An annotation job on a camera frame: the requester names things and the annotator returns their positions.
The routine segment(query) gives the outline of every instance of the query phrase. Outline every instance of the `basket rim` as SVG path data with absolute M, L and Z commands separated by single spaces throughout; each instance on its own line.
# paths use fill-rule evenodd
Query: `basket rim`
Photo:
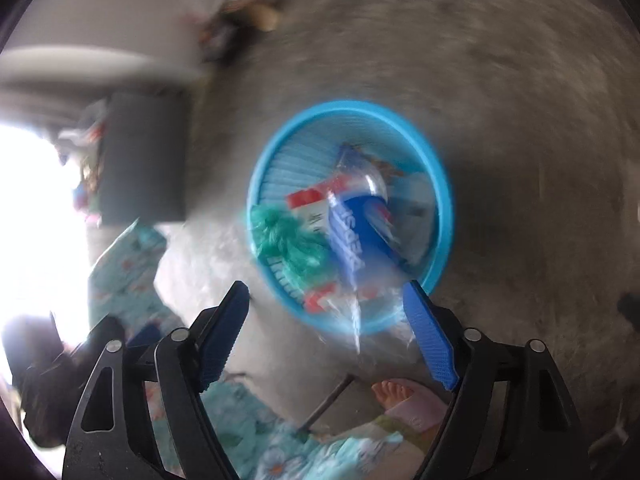
M 438 207 L 438 233 L 433 247 L 433 258 L 418 279 L 422 288 L 427 294 L 429 294 L 435 288 L 438 280 L 444 272 L 447 260 L 449 259 L 451 246 L 453 244 L 454 209 L 449 179 L 447 178 L 447 174 L 435 150 L 415 126 L 388 108 L 369 102 L 354 100 L 330 101 L 302 110 L 289 121 L 284 123 L 267 143 L 262 150 L 262 154 L 258 158 L 258 162 L 249 183 L 249 191 L 247 194 L 246 222 L 252 253 L 255 254 L 255 245 L 254 238 L 251 234 L 251 209 L 254 205 L 259 204 L 262 181 L 269 169 L 271 160 L 289 137 L 298 131 L 304 124 L 336 112 L 353 112 L 383 121 L 404 137 L 404 139 L 414 149 L 423 166 L 426 168 L 427 174 L 433 184 L 436 205 Z M 293 316 L 297 317 L 305 324 L 324 332 L 341 334 L 353 332 L 353 328 L 348 322 L 340 322 L 335 317 L 318 316 L 307 313 L 302 305 L 290 296 L 283 286 L 280 285 L 270 267 L 260 260 L 258 260 L 257 263 L 262 275 L 271 285 L 271 289 L 274 291 L 277 298 L 283 303 L 284 307 L 293 314 Z M 402 308 L 399 308 L 394 312 L 385 314 L 384 316 L 364 320 L 360 333 L 361 335 L 367 335 L 380 332 L 395 325 L 403 319 L 403 317 L 404 312 L 402 311 Z

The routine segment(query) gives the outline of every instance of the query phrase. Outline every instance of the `bare foot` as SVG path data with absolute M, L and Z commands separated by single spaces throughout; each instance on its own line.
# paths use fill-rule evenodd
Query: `bare foot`
M 385 410 L 390 410 L 392 407 L 400 404 L 403 400 L 407 400 L 414 394 L 411 388 L 402 386 L 393 381 L 382 381 L 381 383 L 374 384 L 371 389 L 376 396 L 376 400 L 382 405 Z

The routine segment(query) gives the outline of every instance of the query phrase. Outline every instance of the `wall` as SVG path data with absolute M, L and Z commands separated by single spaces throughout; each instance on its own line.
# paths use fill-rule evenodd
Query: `wall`
M 0 82 L 155 74 L 184 84 L 202 74 L 196 38 L 177 0 L 33 0 L 0 54 Z

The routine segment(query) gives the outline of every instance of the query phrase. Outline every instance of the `blue plastic basket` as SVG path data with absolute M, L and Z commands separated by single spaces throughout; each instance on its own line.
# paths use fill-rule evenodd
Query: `blue plastic basket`
M 308 108 L 283 127 L 268 143 L 255 167 L 247 198 L 250 212 L 258 204 L 286 206 L 285 197 L 328 178 L 334 170 L 340 146 L 365 145 L 370 153 L 407 172 L 421 171 L 431 179 L 436 199 L 434 234 L 418 280 L 431 292 L 449 257 L 454 214 L 450 186 L 436 153 L 408 121 L 386 108 L 360 101 L 333 101 Z M 285 279 L 282 263 L 272 260 L 260 268 L 287 310 L 304 323 L 334 333 L 349 333 L 352 326 L 330 314 L 309 314 L 303 294 Z M 362 334 L 380 332 L 404 317 L 402 308 L 362 319 Z

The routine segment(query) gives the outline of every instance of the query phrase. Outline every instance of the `blue gripper pad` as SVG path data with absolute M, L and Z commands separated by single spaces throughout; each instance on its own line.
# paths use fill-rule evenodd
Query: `blue gripper pad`
M 448 391 L 458 384 L 454 366 L 453 346 L 442 331 L 429 306 L 429 298 L 417 282 L 405 283 L 402 288 L 404 313 L 434 379 Z
M 220 378 L 226 360 L 238 338 L 238 333 L 249 313 L 249 289 L 240 281 L 234 282 L 209 322 L 210 330 L 199 345 L 199 391 Z

